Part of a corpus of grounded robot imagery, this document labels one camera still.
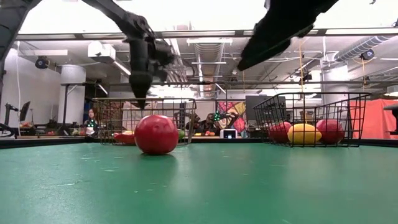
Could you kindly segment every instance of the red ball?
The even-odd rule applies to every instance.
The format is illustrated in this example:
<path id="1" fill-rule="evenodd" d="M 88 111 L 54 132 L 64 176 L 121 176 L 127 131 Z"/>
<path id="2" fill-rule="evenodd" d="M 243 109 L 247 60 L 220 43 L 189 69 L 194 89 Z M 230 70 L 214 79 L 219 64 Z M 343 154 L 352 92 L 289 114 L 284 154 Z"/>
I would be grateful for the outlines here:
<path id="1" fill-rule="evenodd" d="M 335 119 L 322 119 L 317 122 L 317 129 L 322 134 L 321 142 L 336 144 L 344 138 L 343 126 Z"/>
<path id="2" fill-rule="evenodd" d="M 292 125 L 289 122 L 272 125 L 268 130 L 269 139 L 277 143 L 287 143 L 289 141 L 287 133 Z"/>
<path id="3" fill-rule="evenodd" d="M 149 115 L 138 122 L 134 139 L 143 153 L 162 155 L 173 151 L 177 146 L 178 130 L 168 117 Z"/>

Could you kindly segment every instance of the security camera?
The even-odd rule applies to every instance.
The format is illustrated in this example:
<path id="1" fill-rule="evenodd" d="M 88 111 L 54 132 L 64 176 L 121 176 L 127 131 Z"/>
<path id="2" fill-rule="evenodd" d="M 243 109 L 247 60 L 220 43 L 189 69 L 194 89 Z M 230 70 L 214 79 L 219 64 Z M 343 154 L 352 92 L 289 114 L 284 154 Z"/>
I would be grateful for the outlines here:
<path id="1" fill-rule="evenodd" d="M 47 56 L 39 56 L 36 60 L 35 66 L 38 69 L 46 69 L 50 65 L 50 61 L 47 60 Z"/>

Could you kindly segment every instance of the green felt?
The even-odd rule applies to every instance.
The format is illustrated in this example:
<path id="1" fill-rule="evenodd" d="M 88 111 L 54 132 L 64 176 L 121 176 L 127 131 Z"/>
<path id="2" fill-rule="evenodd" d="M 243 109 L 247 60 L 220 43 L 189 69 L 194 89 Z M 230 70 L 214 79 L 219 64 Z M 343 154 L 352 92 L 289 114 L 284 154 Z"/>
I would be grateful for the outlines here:
<path id="1" fill-rule="evenodd" d="M 398 222 L 398 149 L 191 144 L 0 150 L 0 223 Z"/>

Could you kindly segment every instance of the ceiling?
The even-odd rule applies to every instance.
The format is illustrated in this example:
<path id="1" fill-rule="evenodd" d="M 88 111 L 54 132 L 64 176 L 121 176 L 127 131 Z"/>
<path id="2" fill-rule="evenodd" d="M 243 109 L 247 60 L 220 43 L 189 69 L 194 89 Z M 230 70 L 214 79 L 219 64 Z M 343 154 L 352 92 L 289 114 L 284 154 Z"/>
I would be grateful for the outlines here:
<path id="1" fill-rule="evenodd" d="M 179 76 L 181 81 L 199 81 L 199 71 L 203 74 L 204 80 L 230 81 L 231 77 L 236 77 L 238 81 L 245 82 L 268 82 L 268 81 L 288 81 L 290 77 L 295 77 L 299 73 L 294 71 L 300 67 L 300 44 L 301 52 L 304 55 L 302 64 L 313 60 L 313 58 L 322 57 L 324 49 L 327 55 L 333 56 L 336 52 L 342 51 L 358 40 L 364 37 L 305 37 L 303 39 L 294 39 L 291 46 L 276 58 L 260 63 L 244 72 L 238 72 L 233 75 L 236 60 L 239 58 L 248 38 L 232 38 L 231 43 L 209 43 L 209 44 L 188 44 L 185 38 L 171 40 L 175 43 L 174 48 L 178 48 L 180 58 L 183 59 L 183 65 L 180 63 L 177 71 L 173 71 L 173 76 Z M 75 64 L 83 65 L 87 69 L 87 77 L 90 79 L 102 79 L 107 83 L 120 82 L 121 71 L 116 67 L 105 63 L 95 63 L 88 58 L 88 44 L 90 40 L 71 40 L 71 41 L 28 41 L 21 43 L 21 50 L 67 50 L 67 55 L 48 56 L 49 60 L 57 65 Z M 129 66 L 129 46 L 122 43 L 121 40 L 103 40 L 103 44 L 111 44 L 116 49 L 117 58 Z M 364 76 L 370 76 L 371 80 L 395 80 L 398 79 L 398 37 L 373 48 L 375 58 L 366 61 L 363 65 L 359 58 L 351 59 L 348 63 L 349 79 L 361 80 Z M 36 60 L 36 56 L 26 57 L 29 60 Z M 221 62 L 218 65 L 198 65 L 192 62 Z M 319 66 L 314 66 L 311 70 L 319 70 Z M 264 89 L 274 88 L 271 85 L 233 85 L 229 88 L 240 89 Z M 355 88 L 361 88 L 361 85 L 353 85 Z M 384 88 L 386 85 L 371 85 L 371 88 Z M 217 88 L 200 90 L 208 92 L 206 96 L 211 96 Z"/>

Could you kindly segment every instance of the yellow ball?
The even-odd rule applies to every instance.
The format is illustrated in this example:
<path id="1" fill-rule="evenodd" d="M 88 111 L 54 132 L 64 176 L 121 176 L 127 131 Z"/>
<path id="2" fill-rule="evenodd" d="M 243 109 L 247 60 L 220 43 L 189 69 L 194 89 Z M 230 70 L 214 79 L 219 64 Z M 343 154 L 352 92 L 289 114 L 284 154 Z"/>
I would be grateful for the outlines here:
<path id="1" fill-rule="evenodd" d="M 315 144 L 322 138 L 321 132 L 311 124 L 295 124 L 287 133 L 289 141 L 298 145 Z"/>

